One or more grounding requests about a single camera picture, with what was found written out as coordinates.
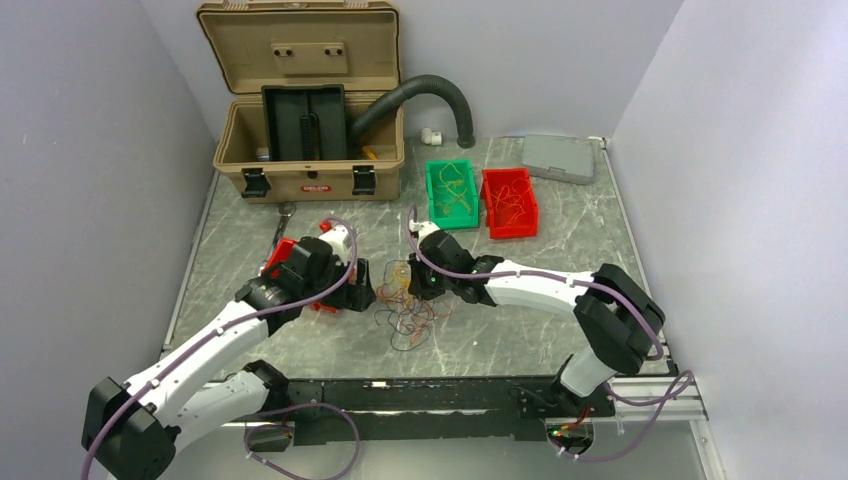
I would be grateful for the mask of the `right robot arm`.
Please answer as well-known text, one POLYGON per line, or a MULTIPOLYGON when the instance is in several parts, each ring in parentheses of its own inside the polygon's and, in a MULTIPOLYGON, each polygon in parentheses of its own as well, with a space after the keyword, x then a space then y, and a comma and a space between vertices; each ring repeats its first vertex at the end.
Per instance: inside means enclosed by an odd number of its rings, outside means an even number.
POLYGON ((562 272, 524 266, 500 256, 475 257, 433 222, 407 227, 409 292, 433 300, 451 292, 468 304, 514 306, 573 316, 587 347, 570 355, 551 385, 557 411, 574 415, 617 374, 635 375, 663 354, 662 309, 620 267, 562 272))

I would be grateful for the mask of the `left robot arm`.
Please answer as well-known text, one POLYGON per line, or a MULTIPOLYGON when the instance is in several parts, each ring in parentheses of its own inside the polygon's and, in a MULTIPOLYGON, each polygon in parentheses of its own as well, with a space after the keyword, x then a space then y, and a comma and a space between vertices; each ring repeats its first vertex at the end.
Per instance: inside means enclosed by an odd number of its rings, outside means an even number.
POLYGON ((223 383, 206 384, 236 357, 347 283, 357 264, 350 229, 304 237, 287 259, 236 293, 199 332, 154 365, 90 392, 81 444, 81 478, 99 462, 116 479, 156 479, 188 445, 241 417, 279 417, 291 403, 289 380, 265 361, 223 383))

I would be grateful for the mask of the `white pipe elbow fitting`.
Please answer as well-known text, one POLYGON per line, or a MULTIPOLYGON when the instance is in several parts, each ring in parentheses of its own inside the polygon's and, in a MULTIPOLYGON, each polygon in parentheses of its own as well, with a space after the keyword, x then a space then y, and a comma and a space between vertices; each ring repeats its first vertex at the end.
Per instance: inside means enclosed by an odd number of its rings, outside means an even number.
POLYGON ((439 131, 423 128, 420 132, 420 141, 429 146, 441 146, 443 144, 443 136, 439 131))

